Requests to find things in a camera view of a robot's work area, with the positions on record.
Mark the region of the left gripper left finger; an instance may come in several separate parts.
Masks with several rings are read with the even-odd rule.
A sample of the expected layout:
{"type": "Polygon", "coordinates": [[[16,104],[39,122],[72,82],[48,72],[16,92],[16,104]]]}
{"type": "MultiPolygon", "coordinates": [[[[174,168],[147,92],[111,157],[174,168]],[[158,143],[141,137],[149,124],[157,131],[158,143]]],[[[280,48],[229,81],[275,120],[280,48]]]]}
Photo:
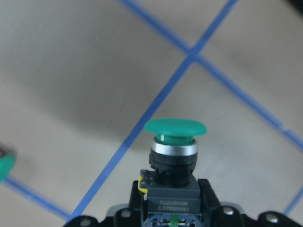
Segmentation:
{"type": "Polygon", "coordinates": [[[138,180],[133,181],[129,199],[131,227],[148,226],[147,191],[140,189],[139,186],[138,180]]]}

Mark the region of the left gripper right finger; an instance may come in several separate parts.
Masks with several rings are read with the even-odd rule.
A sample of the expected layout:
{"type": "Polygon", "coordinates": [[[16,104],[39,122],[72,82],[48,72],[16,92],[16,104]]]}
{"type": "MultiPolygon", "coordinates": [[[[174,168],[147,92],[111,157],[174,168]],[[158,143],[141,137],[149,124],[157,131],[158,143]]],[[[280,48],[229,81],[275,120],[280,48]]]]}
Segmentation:
{"type": "Polygon", "coordinates": [[[197,227],[219,227],[221,204],[207,179],[198,179],[200,189],[197,227]]]}

